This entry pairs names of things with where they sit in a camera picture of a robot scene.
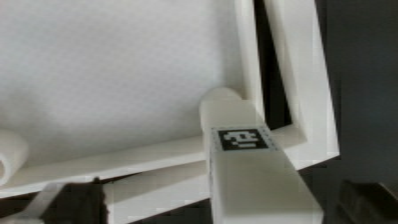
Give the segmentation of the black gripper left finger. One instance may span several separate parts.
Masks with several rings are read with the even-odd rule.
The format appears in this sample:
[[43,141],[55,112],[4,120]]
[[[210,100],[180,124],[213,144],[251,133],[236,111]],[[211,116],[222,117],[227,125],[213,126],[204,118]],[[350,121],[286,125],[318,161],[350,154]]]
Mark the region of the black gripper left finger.
[[44,224],[108,224],[105,191],[100,179],[68,183],[39,216]]

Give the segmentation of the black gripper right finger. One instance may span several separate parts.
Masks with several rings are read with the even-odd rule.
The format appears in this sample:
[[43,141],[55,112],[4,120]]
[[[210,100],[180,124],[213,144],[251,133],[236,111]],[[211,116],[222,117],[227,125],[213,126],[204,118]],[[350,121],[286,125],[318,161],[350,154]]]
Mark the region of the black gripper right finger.
[[398,195],[382,183],[341,183],[336,224],[398,224]]

